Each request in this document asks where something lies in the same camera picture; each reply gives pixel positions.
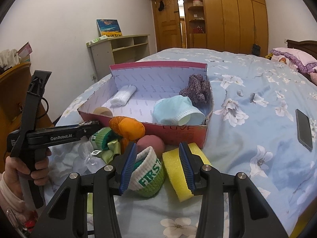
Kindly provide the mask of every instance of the painting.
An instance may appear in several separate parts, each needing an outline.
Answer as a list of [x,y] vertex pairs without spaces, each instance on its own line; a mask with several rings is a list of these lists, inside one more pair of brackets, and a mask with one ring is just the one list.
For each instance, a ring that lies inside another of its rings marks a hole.
[[97,20],[100,36],[108,37],[122,36],[121,29],[117,20]]

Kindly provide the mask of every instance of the human hand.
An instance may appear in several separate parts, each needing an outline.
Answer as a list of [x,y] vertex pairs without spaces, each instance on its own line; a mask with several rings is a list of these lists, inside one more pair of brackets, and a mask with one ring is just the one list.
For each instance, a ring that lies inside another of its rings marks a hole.
[[[48,181],[48,173],[49,173],[49,159],[52,152],[47,149],[46,157],[35,163],[36,171],[31,173],[31,177],[34,179],[34,184],[38,186],[45,185]],[[20,158],[17,157],[7,157],[5,160],[5,174],[3,176],[4,182],[8,186],[8,188],[16,195],[18,198],[22,199],[23,194],[21,190],[21,185],[19,181],[18,171],[29,175],[30,169],[26,166],[25,163],[22,162]]]

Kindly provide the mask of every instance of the sleeve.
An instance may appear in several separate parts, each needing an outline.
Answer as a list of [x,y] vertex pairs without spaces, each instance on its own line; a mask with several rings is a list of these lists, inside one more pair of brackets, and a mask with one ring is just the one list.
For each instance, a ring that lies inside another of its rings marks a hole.
[[15,196],[8,188],[3,179],[4,174],[5,172],[2,175],[0,174],[0,207],[4,212],[8,208],[12,209],[16,217],[24,224],[29,220],[31,212],[27,210],[25,202]]

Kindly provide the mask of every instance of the yellow sponge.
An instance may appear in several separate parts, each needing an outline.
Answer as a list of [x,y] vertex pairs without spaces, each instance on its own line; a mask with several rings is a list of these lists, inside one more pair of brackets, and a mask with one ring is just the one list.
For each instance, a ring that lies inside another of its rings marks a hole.
[[[196,143],[190,143],[188,144],[188,146],[193,154],[201,157],[204,164],[210,165],[209,160]],[[194,195],[187,187],[182,164],[180,162],[179,149],[177,148],[163,153],[163,162],[168,178],[174,190],[176,191],[177,197],[179,198],[180,202],[193,197]]]

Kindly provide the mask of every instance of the blue floral bedspread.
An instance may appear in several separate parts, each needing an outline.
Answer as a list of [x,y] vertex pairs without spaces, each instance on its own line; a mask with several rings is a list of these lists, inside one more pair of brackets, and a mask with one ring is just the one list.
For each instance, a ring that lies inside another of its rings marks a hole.
[[[215,106],[202,150],[220,172],[245,172],[291,234],[299,215],[317,196],[316,86],[284,64],[252,55],[172,48],[141,61],[150,60],[208,64]],[[58,125],[82,121],[77,108],[108,78],[76,98]],[[297,140],[297,108],[310,118],[312,152]],[[52,148],[47,202],[73,171],[79,144]],[[168,180],[151,199],[127,191],[115,198],[122,237],[194,238],[201,199],[180,203]],[[228,237],[228,212],[224,222]]]

